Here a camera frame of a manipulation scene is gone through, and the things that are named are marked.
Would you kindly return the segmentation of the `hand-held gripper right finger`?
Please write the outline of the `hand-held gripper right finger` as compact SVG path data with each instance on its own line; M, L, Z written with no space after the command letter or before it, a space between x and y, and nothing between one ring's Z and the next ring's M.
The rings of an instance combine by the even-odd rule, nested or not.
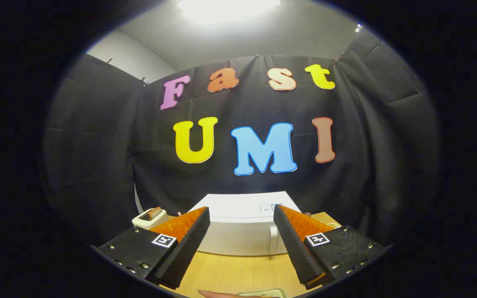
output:
M308 290L352 276L388 251L351 226L334 228L281 204L273 208L273 222Z

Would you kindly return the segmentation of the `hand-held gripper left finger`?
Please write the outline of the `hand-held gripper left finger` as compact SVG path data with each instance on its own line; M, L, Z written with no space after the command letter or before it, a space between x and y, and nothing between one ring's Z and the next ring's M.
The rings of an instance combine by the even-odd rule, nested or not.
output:
M91 248L129 275L175 290L209 226L210 209L203 206L150 229L134 226Z

